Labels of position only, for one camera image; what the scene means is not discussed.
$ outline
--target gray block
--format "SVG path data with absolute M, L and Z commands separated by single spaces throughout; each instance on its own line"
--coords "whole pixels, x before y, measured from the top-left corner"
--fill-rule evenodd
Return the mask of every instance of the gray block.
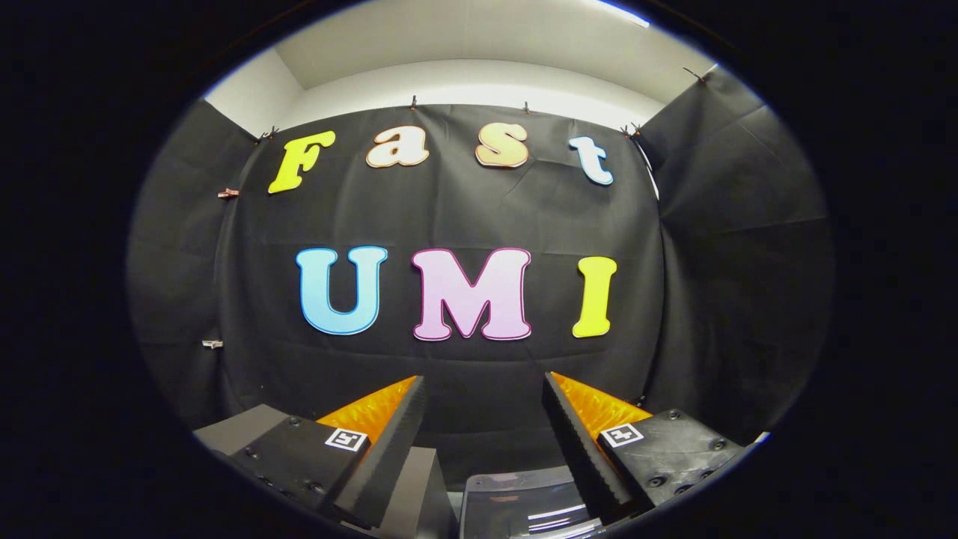
M 412 447 L 399 472 L 382 525 L 351 527 L 377 539 L 450 539 L 458 534 L 436 450 Z
M 232 455 L 266 434 L 288 416 L 267 405 L 259 405 L 229 419 L 203 427 L 193 434 L 206 447 Z

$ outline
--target pink letter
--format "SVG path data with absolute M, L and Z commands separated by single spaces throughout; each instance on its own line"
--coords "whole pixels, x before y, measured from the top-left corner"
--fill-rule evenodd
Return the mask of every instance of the pink letter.
M 532 334 L 522 308 L 522 277 L 532 261 L 528 251 L 497 249 L 486 259 L 476 284 L 469 284 L 455 255 L 447 249 L 426 249 L 413 255 L 422 272 L 422 323 L 413 330 L 420 340 L 445 340 L 452 328 L 443 323 L 443 305 L 459 333 L 469 338 L 489 305 L 489 323 L 482 335 L 491 340 L 524 339 Z

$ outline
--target screw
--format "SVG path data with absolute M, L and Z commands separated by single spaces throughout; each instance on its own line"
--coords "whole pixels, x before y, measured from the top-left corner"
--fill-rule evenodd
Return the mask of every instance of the screw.
M 316 494 L 321 494 L 321 495 L 326 494 L 326 491 L 323 490 L 323 485 L 319 484 L 316 481 L 310 481 L 310 480 L 306 481 L 305 487 L 306 487 L 306 490 L 311 490 L 312 492 Z

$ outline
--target white wall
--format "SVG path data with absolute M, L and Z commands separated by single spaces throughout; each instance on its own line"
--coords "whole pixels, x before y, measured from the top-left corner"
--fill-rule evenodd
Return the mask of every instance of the white wall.
M 301 93 L 273 122 L 287 129 L 358 110 L 410 105 L 414 94 L 420 105 L 522 108 L 528 101 L 532 111 L 612 129 L 628 122 L 644 124 L 664 106 L 612 82 L 572 71 L 512 61 L 454 59 L 394 65 L 316 86 Z
M 302 94 L 303 87 L 270 48 L 220 81 L 204 98 L 259 137 L 273 126 L 278 128 L 284 112 Z

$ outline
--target blue letter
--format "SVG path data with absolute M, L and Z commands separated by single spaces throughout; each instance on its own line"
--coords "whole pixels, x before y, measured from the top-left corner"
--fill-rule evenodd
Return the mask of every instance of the blue letter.
M 330 305 L 330 266 L 336 261 L 336 251 L 300 251 L 296 264 L 302 269 L 300 298 L 307 322 L 332 335 L 353 335 L 373 325 L 379 314 L 379 264 L 387 255 L 382 247 L 350 250 L 346 257 L 356 265 L 356 306 L 348 313 L 339 313 Z
M 596 146 L 596 143 L 587 136 L 577 136 L 569 139 L 569 146 L 579 150 L 579 161 L 589 179 L 601 185 L 612 183 L 612 173 L 602 170 L 599 157 L 605 159 L 605 150 Z

